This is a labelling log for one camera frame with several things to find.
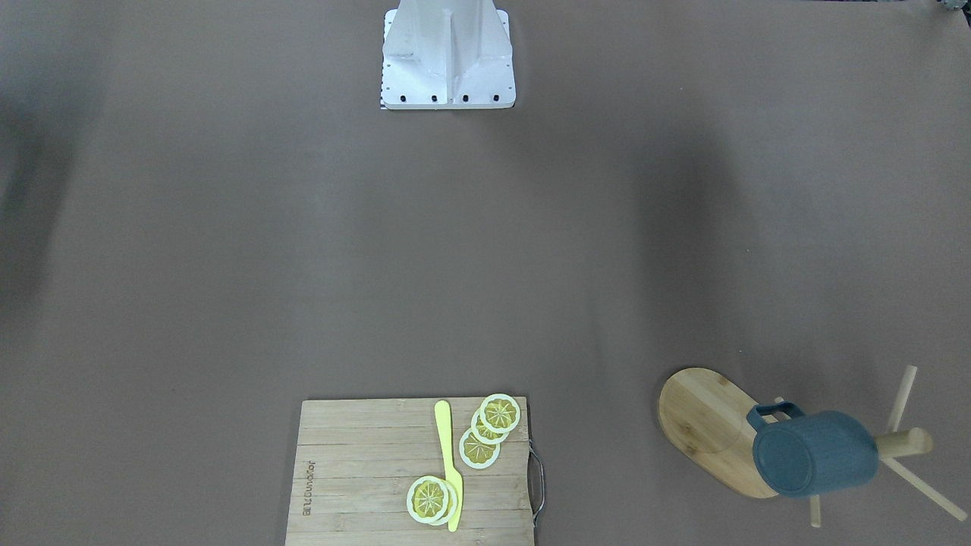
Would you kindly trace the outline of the blue-grey cup yellow inside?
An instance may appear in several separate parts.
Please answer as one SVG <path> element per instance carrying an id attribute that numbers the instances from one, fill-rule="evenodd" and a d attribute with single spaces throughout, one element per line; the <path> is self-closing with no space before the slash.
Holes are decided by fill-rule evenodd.
<path id="1" fill-rule="evenodd" d="M 868 484 L 878 472 L 873 436 L 838 411 L 805 414 L 795 403 L 749 408 L 755 431 L 753 462 L 764 482 L 784 497 L 804 498 Z"/>

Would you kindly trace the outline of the wooden cup storage rack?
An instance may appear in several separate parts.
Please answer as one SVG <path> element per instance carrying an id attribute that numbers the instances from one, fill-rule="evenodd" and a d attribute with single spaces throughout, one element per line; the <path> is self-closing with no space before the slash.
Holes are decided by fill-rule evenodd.
<path id="1" fill-rule="evenodd" d="M 968 514 L 916 473 L 903 466 L 902 457 L 932 452 L 934 441 L 928 431 L 916 426 L 902 429 L 904 411 L 911 397 L 918 367 L 906 366 L 887 428 L 872 435 L 878 449 L 878 466 L 893 473 L 920 491 L 954 518 L 964 521 Z M 789 401 L 778 397 L 773 403 Z M 756 500 L 784 497 L 773 491 L 756 471 L 752 448 L 755 431 L 746 421 L 749 408 L 758 404 L 742 388 L 713 369 L 690 367 L 670 376 L 658 398 L 658 419 L 665 437 L 700 469 L 735 493 Z M 822 495 L 804 497 L 810 504 L 810 525 L 822 526 Z"/>

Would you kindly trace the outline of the lemon slice row end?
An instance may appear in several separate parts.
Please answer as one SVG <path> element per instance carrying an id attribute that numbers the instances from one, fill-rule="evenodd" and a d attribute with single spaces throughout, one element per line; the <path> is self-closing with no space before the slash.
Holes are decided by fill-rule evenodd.
<path id="1" fill-rule="evenodd" d="M 479 407 L 483 428 L 496 435 L 513 431 L 519 425 L 521 414 L 519 402 L 509 394 L 490 394 Z"/>

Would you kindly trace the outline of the yellow plastic knife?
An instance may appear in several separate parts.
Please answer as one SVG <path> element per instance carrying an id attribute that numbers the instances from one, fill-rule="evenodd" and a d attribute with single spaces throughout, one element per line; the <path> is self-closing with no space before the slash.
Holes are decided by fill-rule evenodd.
<path id="1" fill-rule="evenodd" d="M 434 405 L 434 417 L 442 452 L 445 480 L 457 493 L 455 511 L 448 519 L 447 527 L 449 532 L 457 532 L 462 511 L 464 511 L 464 477 L 457 470 L 454 462 L 454 426 L 452 426 L 450 401 L 438 400 Z"/>

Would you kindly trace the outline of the lemon slice row middle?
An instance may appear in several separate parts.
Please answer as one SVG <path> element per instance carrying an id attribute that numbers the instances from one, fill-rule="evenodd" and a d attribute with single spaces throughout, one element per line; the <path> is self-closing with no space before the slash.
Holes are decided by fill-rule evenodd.
<path id="1" fill-rule="evenodd" d="M 486 428 L 485 422 L 481 418 L 481 412 L 477 410 L 471 418 L 470 425 L 472 436 L 476 440 L 486 445 L 498 445 L 507 439 L 509 432 L 497 433 Z"/>

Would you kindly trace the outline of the lemon slice row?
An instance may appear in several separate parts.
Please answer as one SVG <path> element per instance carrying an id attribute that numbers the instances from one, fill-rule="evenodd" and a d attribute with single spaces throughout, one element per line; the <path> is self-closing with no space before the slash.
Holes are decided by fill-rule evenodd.
<path id="1" fill-rule="evenodd" d="M 477 410 L 471 418 L 470 425 L 472 436 L 476 440 L 486 445 L 498 445 L 507 439 L 509 432 L 497 433 L 486 428 L 485 422 L 481 418 L 481 412 Z"/>
<path id="2" fill-rule="evenodd" d="M 488 469 L 496 462 L 500 452 L 501 443 L 485 443 L 471 428 L 466 429 L 459 440 L 459 457 L 469 469 Z"/>

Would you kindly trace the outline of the lemon slice row near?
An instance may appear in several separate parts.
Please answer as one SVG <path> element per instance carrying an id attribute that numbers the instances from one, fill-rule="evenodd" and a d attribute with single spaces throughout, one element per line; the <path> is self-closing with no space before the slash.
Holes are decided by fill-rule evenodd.
<path id="1" fill-rule="evenodd" d="M 459 457 L 469 469 L 488 469 L 496 462 L 500 452 L 501 443 L 485 443 L 471 428 L 466 429 L 459 440 Z"/>

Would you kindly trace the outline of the bamboo cutting board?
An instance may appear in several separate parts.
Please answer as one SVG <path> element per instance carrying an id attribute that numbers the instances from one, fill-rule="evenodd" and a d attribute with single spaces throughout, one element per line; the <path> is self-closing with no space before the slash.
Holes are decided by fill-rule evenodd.
<path id="1" fill-rule="evenodd" d="M 469 469 L 459 440 L 486 395 L 307 400 L 301 407 L 288 545 L 533 545 L 547 480 L 529 429 L 528 403 L 488 469 Z M 410 517 L 410 485 L 445 480 L 434 405 L 448 400 L 454 462 L 464 477 L 457 532 Z"/>

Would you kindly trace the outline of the lemon slice by knife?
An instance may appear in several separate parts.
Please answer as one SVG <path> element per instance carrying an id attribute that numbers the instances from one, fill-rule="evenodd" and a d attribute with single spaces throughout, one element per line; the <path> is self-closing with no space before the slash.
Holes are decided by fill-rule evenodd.
<path id="1" fill-rule="evenodd" d="M 436 476 L 426 475 L 413 481 L 406 498 L 406 509 L 416 522 L 440 526 L 451 517 L 451 485 Z"/>

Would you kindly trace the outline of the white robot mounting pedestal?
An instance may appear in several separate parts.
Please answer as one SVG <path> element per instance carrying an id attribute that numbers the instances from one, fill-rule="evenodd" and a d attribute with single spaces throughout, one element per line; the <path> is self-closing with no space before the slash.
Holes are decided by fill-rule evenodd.
<path id="1" fill-rule="evenodd" d="M 401 1 L 382 27 L 379 104 L 485 110 L 517 102 L 509 14 L 492 1 Z"/>

